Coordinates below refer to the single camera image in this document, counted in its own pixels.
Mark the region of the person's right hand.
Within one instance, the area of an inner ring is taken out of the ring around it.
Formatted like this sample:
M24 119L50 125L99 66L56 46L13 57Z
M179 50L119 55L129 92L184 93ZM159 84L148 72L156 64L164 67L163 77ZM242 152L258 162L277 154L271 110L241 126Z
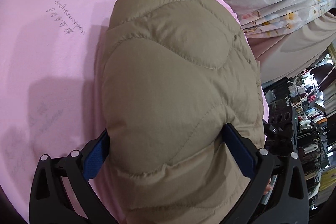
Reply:
M273 189L273 186L272 186L271 182L272 182L272 179L270 178L268 180L268 184L265 187L264 195L268 194Z

